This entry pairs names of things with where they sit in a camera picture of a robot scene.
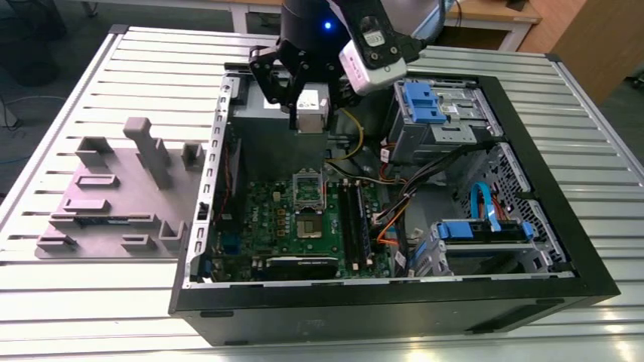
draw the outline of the blue latch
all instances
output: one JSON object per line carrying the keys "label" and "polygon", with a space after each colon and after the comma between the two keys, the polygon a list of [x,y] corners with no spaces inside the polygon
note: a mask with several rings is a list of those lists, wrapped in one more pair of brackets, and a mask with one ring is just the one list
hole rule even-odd
{"label": "blue latch", "polygon": [[439,238],[473,238],[472,227],[467,221],[448,221],[437,224]]}
{"label": "blue latch", "polygon": [[428,83],[404,83],[404,97],[412,111],[413,123],[444,124],[447,116],[439,108],[439,97]]}
{"label": "blue latch", "polygon": [[531,240],[535,237],[535,229],[528,221],[523,222],[523,232],[525,232],[525,240]]}

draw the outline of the yellow wire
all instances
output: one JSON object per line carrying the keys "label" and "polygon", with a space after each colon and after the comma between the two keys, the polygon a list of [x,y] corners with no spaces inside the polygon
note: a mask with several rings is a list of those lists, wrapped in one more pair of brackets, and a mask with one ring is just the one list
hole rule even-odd
{"label": "yellow wire", "polygon": [[347,115],[347,117],[353,121],[355,123],[355,126],[359,128],[359,134],[360,134],[360,140],[359,140],[359,145],[355,147],[353,151],[351,151],[347,155],[344,155],[343,157],[337,157],[337,158],[329,158],[327,159],[327,162],[336,162],[336,161],[341,161],[341,160],[347,160],[352,155],[355,155],[359,150],[363,148],[363,141],[364,141],[364,130],[363,130],[363,126],[360,125],[360,122],[359,122],[359,119],[349,113],[349,111],[347,111],[344,108],[340,109],[343,111],[343,113]]}
{"label": "yellow wire", "polygon": [[392,217],[392,219],[389,220],[389,223],[387,224],[387,226],[384,226],[384,229],[380,232],[379,237],[376,238],[376,241],[379,243],[381,242],[380,239],[383,239],[383,236],[387,233],[387,230],[392,227],[393,223],[396,222],[397,218],[400,217],[400,214],[404,212],[404,209],[407,209],[407,206],[409,206],[409,201],[407,201],[407,204],[403,206],[403,208],[399,210],[399,212],[396,213],[396,215]]}

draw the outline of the wooden desk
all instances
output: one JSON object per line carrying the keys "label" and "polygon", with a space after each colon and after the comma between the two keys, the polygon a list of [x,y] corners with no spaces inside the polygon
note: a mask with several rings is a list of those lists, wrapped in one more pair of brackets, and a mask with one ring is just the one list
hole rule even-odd
{"label": "wooden desk", "polygon": [[[495,44],[495,47],[491,49],[497,48],[500,51],[516,51],[523,40],[525,39],[532,25],[541,21],[541,16],[536,12],[529,2],[525,4],[525,7],[521,11],[509,9],[505,6],[505,1],[460,0],[460,3],[463,11],[461,28],[503,30],[507,32],[505,35],[493,34],[496,36],[493,39],[491,39],[491,42]],[[447,14],[447,26],[457,25],[457,13],[459,8],[455,4]],[[479,48],[479,40],[483,40],[483,43],[485,43],[487,34],[484,32],[476,33],[469,31],[469,33],[459,33],[461,34],[457,36],[468,38],[469,41],[464,44],[456,44],[456,46],[464,48]],[[445,36],[449,36],[449,28],[444,31],[443,37]]]}
{"label": "wooden desk", "polygon": [[[525,4],[521,11],[515,11],[505,6],[505,1],[499,0],[460,0],[463,8],[463,20],[488,20],[505,23],[531,23],[541,21],[540,13],[536,12],[531,3]],[[447,14],[448,19],[456,19],[459,9],[456,4]]]}
{"label": "wooden desk", "polygon": [[[91,6],[83,0],[84,9],[91,11]],[[232,15],[232,25],[235,32],[248,33],[247,27],[247,13],[280,13],[281,0],[93,0],[93,2],[109,2],[116,4],[129,5],[155,5],[176,8],[197,8],[225,10]],[[388,15],[392,18],[392,23],[396,24],[396,18],[401,23],[411,23],[417,26],[415,33],[417,36],[427,36],[424,32],[429,33],[433,25],[428,16],[427,7],[435,8],[432,2],[428,0],[383,0],[384,7],[388,9]],[[523,38],[532,24],[541,21],[541,16],[535,8],[527,4],[523,11],[513,11],[505,8],[505,2],[492,0],[460,0],[463,8],[463,22],[461,27],[475,29],[496,29],[507,31],[507,36],[503,39],[499,50],[516,51],[521,44]],[[447,26],[455,26],[457,19],[457,6],[455,5],[448,13],[445,21]]]}

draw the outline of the floor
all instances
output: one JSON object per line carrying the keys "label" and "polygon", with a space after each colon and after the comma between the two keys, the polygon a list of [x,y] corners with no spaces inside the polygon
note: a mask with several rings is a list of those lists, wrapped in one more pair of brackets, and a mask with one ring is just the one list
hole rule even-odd
{"label": "floor", "polygon": [[[181,8],[143,7],[100,4],[99,16],[87,18],[77,2],[56,2],[68,27],[68,36],[51,43],[51,52],[60,65],[59,79],[44,87],[20,87],[0,69],[0,94],[7,101],[28,96],[65,97],[92,59],[104,35],[115,23],[176,29],[232,31],[232,19],[225,11],[203,11]],[[0,19],[9,16],[7,6],[0,4]],[[248,18],[251,32],[277,33],[272,17]],[[63,101],[35,98],[11,105],[11,111],[23,120],[23,126],[11,133],[0,129],[0,200],[27,163],[48,126],[60,110]],[[624,82],[601,105],[601,111],[621,135],[640,161],[644,161],[644,89],[635,90]]]}

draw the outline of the chip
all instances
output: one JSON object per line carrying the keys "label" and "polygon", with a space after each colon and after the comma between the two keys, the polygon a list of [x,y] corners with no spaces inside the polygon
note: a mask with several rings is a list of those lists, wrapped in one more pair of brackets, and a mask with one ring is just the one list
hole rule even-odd
{"label": "chip", "polygon": [[323,215],[300,214],[295,217],[297,225],[297,237],[312,239],[323,237]]}

